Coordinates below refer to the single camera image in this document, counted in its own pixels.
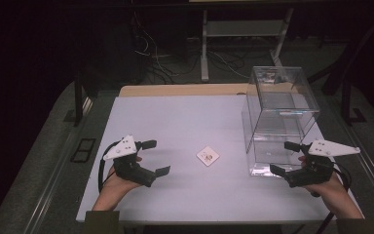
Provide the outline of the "person's right hand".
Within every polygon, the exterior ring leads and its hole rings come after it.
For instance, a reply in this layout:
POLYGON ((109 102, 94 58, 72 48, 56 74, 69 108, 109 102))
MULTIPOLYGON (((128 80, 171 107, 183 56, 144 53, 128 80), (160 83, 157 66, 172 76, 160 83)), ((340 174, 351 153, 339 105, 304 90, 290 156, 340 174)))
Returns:
POLYGON ((316 192, 326 206, 336 207, 350 199, 350 196, 335 173, 332 173, 329 181, 305 185, 304 188, 309 192, 316 192))

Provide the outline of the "clear acrylic box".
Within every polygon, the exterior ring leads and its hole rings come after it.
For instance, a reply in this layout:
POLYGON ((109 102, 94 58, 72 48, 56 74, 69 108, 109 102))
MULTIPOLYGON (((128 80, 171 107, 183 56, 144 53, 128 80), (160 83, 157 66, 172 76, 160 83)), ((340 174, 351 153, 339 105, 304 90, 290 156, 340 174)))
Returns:
POLYGON ((318 116, 316 98, 300 67, 253 67, 242 111, 249 173, 270 176, 272 165, 298 169, 296 153, 284 144, 300 144, 318 116))

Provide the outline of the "grey metal stand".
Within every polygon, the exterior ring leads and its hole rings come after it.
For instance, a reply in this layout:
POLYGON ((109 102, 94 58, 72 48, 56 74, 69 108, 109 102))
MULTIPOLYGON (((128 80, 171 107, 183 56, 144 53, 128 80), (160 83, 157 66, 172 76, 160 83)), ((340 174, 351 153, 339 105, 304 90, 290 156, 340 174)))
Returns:
POLYGON ((203 10, 201 78, 209 81, 207 39, 215 37, 276 37, 278 44, 270 51, 275 66, 281 66, 281 48, 290 26, 294 9, 288 8, 283 19, 209 20, 208 10, 203 10))

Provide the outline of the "black stand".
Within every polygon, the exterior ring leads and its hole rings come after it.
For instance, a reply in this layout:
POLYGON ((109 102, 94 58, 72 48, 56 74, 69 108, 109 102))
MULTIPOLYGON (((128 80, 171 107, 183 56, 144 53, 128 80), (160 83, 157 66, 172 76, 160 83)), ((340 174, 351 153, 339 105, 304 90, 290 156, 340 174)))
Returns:
POLYGON ((67 111, 63 121, 72 123, 74 127, 77 127, 91 110, 93 102, 83 86, 83 79, 80 72, 74 75, 73 88, 74 108, 67 111))
POLYGON ((336 61, 310 76, 308 81, 314 83, 325 75, 327 80, 321 88, 325 95, 333 96, 342 88, 343 120, 349 126, 364 122, 363 114, 357 108, 351 108, 351 94, 352 86, 357 87, 374 107, 374 22, 354 37, 336 61))

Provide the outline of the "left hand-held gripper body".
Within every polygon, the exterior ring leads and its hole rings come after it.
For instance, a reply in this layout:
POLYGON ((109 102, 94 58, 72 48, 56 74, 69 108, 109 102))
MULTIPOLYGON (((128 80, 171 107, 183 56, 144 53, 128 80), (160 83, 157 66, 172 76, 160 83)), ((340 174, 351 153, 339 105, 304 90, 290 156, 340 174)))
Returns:
POLYGON ((156 179, 155 173, 142 168, 137 161, 142 142, 135 141, 133 135, 124 136, 107 147, 102 160, 113 161, 118 177, 150 187, 156 179))

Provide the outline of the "wooden board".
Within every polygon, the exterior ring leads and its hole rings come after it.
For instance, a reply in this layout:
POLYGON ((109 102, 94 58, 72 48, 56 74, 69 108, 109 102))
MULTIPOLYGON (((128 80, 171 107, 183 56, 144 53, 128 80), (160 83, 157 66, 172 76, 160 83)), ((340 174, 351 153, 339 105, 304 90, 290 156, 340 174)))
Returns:
POLYGON ((244 94, 246 88, 245 83, 125 86, 119 97, 234 96, 244 94))

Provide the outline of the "small white square card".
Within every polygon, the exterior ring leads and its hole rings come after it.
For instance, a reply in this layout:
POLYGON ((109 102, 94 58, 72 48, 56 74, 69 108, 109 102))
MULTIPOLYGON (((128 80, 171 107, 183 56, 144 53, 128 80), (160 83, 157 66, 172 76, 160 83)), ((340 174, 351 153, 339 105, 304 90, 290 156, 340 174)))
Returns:
POLYGON ((199 151, 196 156, 207 167, 211 166, 219 158, 219 154, 209 146, 199 151))

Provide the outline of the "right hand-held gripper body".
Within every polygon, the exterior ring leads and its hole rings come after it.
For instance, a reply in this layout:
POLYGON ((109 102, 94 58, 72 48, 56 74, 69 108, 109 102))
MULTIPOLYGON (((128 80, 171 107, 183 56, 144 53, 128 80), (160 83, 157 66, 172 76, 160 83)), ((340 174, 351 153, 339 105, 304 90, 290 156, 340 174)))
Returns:
POLYGON ((298 170, 286 172, 284 178, 290 187, 301 187, 329 181, 334 166, 331 157, 354 155, 360 152, 358 147, 317 139, 311 144, 300 144, 305 156, 305 165, 298 170))

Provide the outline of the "person's left hand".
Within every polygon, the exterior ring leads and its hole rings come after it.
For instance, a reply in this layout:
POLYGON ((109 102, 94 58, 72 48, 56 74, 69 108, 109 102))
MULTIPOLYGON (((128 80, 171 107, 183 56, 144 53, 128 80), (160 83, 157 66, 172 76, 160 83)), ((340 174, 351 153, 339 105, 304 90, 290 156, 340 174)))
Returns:
POLYGON ((118 177, 114 167, 111 167, 99 197, 103 202, 119 203, 127 193, 137 187, 140 187, 140 184, 118 177))

